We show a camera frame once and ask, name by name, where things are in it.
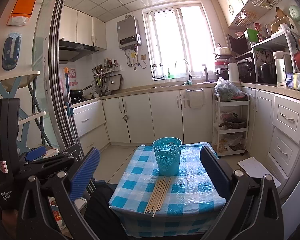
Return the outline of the white step stool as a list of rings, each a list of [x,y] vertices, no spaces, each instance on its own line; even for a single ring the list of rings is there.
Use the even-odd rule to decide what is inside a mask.
[[[263,178],[266,174],[269,174],[272,176],[276,188],[279,188],[281,186],[281,182],[277,179],[275,174],[273,172],[270,172],[254,157],[239,161],[238,165],[250,177]]]

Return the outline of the blue white checkered tablecloth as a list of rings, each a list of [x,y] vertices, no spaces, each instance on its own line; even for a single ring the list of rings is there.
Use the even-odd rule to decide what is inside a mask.
[[[109,207],[127,235],[135,238],[193,235],[206,232],[226,203],[200,162],[208,142],[181,146],[179,172],[162,180],[152,146],[134,152]]]

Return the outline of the white rolling storage cart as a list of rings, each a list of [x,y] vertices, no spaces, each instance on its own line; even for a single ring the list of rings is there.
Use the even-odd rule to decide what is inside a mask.
[[[246,151],[250,99],[245,94],[240,100],[222,101],[213,95],[212,146],[218,157],[243,155]]]

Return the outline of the teal perforated plastic bucket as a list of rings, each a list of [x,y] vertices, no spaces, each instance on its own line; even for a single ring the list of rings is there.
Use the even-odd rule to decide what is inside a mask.
[[[164,137],[153,142],[155,158],[160,174],[175,176],[179,172],[182,141],[175,137]]]

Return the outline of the blue mop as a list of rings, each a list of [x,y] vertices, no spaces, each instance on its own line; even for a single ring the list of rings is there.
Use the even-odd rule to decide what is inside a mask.
[[[79,136],[77,133],[77,128],[76,128],[76,124],[75,124],[75,120],[74,120],[74,111],[72,108],[72,104],[71,104],[71,96],[70,96],[70,87],[69,87],[69,70],[68,67],[65,67],[64,69],[64,73],[65,73],[65,88],[66,88],[66,98],[67,98],[67,115],[68,115],[68,119],[69,119],[69,125],[70,125],[70,129],[71,129],[71,133],[72,136],[74,138],[74,141],[76,143],[79,143]]]

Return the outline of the plastic bag of vegetables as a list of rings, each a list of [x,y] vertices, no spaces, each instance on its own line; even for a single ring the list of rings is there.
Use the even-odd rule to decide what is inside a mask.
[[[222,77],[218,78],[215,91],[221,102],[231,101],[234,97],[241,94],[240,90],[232,82]]]

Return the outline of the black frying pan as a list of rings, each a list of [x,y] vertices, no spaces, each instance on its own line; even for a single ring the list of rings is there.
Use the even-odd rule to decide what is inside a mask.
[[[89,85],[83,89],[72,89],[70,90],[70,97],[72,99],[75,99],[75,98],[81,98],[83,96],[83,92],[89,88],[91,88],[93,85]]]

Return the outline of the white thermos jug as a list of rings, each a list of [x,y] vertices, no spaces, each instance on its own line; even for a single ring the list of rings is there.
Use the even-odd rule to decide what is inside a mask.
[[[238,65],[235,62],[228,64],[228,76],[230,82],[239,82],[239,70]]]

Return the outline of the white electric kettle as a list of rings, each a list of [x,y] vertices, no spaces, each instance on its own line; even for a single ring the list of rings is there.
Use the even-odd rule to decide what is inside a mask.
[[[287,75],[292,74],[293,72],[290,53],[285,51],[274,51],[273,57],[276,67],[277,84],[285,86],[287,82]]]

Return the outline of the black microwave oven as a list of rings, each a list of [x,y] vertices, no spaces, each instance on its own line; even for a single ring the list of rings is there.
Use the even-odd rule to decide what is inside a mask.
[[[250,42],[244,34],[241,37],[234,38],[230,34],[226,34],[226,39],[229,45],[230,51],[238,55],[242,55],[251,50]]]

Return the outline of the black range hood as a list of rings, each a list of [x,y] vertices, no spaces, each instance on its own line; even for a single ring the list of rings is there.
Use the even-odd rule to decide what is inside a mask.
[[[98,50],[86,44],[59,40],[59,63],[75,62],[82,57],[91,55]]]

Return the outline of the white countertop shelf rack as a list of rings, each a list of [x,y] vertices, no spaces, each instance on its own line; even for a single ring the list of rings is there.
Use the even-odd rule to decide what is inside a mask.
[[[290,53],[293,66],[292,74],[299,72],[294,59],[294,55],[299,48],[299,37],[296,27],[283,23],[279,25],[279,30],[276,33],[261,42],[251,45],[257,83],[277,85],[274,51]]]

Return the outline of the grey gas water heater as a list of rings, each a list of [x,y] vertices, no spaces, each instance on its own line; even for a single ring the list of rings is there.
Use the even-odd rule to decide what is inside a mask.
[[[135,17],[128,17],[116,23],[119,48],[125,50],[140,46],[141,36],[139,33],[139,23]]]

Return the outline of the wall utensil rack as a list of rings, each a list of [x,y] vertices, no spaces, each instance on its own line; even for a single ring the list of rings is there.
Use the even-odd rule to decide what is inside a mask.
[[[112,92],[121,89],[122,74],[119,73],[121,66],[115,59],[106,58],[103,64],[94,65],[93,90],[99,96],[110,95]]]

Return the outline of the orange package on wall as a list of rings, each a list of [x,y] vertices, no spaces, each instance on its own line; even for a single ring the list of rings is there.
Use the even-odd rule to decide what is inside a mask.
[[[36,0],[17,0],[10,17],[7,21],[8,26],[25,26],[29,22]]]

